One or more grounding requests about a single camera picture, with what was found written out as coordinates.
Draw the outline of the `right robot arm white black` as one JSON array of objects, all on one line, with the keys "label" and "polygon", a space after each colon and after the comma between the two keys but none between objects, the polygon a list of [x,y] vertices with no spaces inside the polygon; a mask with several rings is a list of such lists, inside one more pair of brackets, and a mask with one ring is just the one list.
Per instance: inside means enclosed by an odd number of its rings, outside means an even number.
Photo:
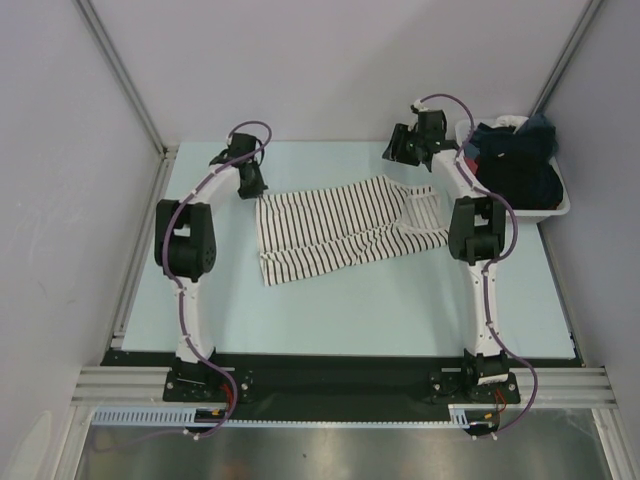
[{"label": "right robot arm white black", "polygon": [[434,374],[430,386],[437,398],[489,402],[509,379],[507,353],[497,322],[497,263],[505,249],[507,211],[475,178],[457,144],[446,138],[441,110],[412,107],[413,125],[398,123],[382,158],[425,166],[452,202],[447,246],[462,273],[470,329],[461,371]]}]

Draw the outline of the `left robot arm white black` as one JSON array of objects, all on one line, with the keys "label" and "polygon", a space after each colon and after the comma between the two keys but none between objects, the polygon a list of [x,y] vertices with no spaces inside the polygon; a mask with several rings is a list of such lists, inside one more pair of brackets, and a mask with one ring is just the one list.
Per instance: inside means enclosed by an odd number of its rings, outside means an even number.
[{"label": "left robot arm white black", "polygon": [[214,214],[229,199],[259,197],[265,190],[261,161],[266,143],[232,133],[203,179],[181,200],[162,199],[155,209],[154,258],[173,283],[179,340],[165,380],[166,402],[212,401],[231,381],[211,365],[215,346],[206,318],[204,284],[217,258]]}]

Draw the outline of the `black white striped tank top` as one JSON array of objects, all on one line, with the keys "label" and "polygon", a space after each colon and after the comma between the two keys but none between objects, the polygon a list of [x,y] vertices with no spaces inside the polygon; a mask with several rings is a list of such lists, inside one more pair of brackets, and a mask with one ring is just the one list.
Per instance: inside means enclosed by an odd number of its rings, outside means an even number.
[{"label": "black white striped tank top", "polygon": [[435,189],[401,184],[386,175],[263,196],[255,215],[267,286],[448,244],[448,224]]}]

